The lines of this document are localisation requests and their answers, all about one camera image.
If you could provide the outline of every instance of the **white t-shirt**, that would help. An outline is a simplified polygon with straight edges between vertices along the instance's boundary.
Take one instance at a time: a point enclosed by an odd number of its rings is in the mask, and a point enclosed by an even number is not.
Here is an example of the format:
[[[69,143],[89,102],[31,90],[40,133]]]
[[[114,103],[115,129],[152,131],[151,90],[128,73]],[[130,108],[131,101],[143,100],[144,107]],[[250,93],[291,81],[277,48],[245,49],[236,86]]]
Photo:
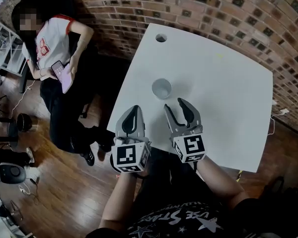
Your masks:
[[[56,15],[45,22],[35,39],[39,69],[51,67],[57,61],[61,61],[62,64],[70,61],[68,33],[73,21],[70,17]],[[27,61],[31,60],[24,43],[22,53]]]

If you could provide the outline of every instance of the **square table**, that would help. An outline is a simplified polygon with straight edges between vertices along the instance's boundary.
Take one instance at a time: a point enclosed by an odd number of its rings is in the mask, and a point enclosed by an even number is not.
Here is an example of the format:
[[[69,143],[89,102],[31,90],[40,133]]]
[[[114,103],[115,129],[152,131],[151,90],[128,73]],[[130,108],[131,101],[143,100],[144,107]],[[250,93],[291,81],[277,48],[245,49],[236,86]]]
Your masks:
[[[159,34],[166,37],[165,42],[156,40]],[[159,100],[151,90],[159,78],[172,84],[166,100]],[[151,145],[175,153],[163,106],[168,104],[178,121],[186,124],[178,97],[200,112],[204,144],[213,161],[228,168],[257,171],[270,123],[272,72],[212,40],[150,24],[129,67],[107,129],[115,132],[120,116],[139,105]]]

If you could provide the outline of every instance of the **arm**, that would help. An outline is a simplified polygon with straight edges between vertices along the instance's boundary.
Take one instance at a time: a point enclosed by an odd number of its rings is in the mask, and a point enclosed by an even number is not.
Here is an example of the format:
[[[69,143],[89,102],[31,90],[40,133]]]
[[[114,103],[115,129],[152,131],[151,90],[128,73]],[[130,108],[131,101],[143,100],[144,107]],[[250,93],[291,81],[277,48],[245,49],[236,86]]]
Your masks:
[[[121,231],[134,202],[137,179],[131,173],[121,173],[106,203],[99,228]]]
[[[248,198],[242,186],[233,180],[209,157],[198,161],[197,170],[210,190],[229,208]]]
[[[70,24],[69,30],[71,32],[80,34],[76,51],[72,55],[71,61],[70,61],[70,70],[72,74],[75,75],[75,73],[77,72],[77,65],[78,65],[78,60],[80,58],[80,55],[86,49],[91,37],[94,34],[94,30],[77,21],[73,21]]]
[[[28,66],[30,68],[30,72],[32,74],[32,77],[34,79],[40,79],[41,77],[44,77],[44,76],[48,76],[52,79],[57,79],[57,77],[52,72],[51,68],[44,68],[44,69],[39,70],[37,68],[33,68],[33,64],[30,60],[28,60],[27,63],[28,63]]]

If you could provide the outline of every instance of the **wooden floor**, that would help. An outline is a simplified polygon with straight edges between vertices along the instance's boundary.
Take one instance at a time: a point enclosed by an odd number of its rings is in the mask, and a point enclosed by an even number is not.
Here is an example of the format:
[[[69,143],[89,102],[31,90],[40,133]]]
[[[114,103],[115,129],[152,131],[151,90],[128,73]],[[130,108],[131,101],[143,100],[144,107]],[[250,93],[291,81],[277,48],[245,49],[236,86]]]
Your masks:
[[[10,111],[22,97],[18,93],[18,80],[8,76],[0,86],[0,96],[7,94]],[[40,118],[38,131],[20,133],[17,147],[18,151],[26,147],[34,151],[37,168],[30,170],[29,177],[39,178],[39,203],[34,203],[33,196],[23,195],[18,185],[0,183],[0,197],[7,207],[10,200],[16,203],[23,214],[20,226],[37,238],[85,237],[98,227],[117,181],[116,173],[110,167],[109,155],[103,162],[96,158],[95,166],[89,167],[79,155],[61,151],[52,144],[49,112],[40,97],[39,86],[40,81],[36,81],[13,114],[25,112]],[[108,117],[108,111],[102,113],[99,98],[95,97],[88,118],[82,122],[85,126],[98,125],[101,116]],[[96,143],[92,150],[97,153]],[[238,170],[225,170],[234,178],[238,174]],[[275,133],[268,136],[258,172],[243,172],[240,183],[252,197],[258,197],[264,186],[278,176],[284,176],[285,187],[298,186],[298,135],[276,123]],[[34,193],[35,186],[29,180],[26,184]]]

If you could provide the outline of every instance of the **plastic cup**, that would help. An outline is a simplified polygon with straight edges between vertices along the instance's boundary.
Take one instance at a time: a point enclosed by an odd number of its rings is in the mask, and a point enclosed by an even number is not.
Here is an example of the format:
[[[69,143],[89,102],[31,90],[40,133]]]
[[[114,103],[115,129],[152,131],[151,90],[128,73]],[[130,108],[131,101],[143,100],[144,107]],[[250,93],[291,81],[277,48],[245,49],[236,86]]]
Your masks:
[[[157,79],[152,84],[152,87],[151,88],[152,88],[153,94],[158,99],[165,100],[171,94],[172,85],[171,85],[171,83],[168,80],[166,80],[164,78],[160,78],[160,79]]]

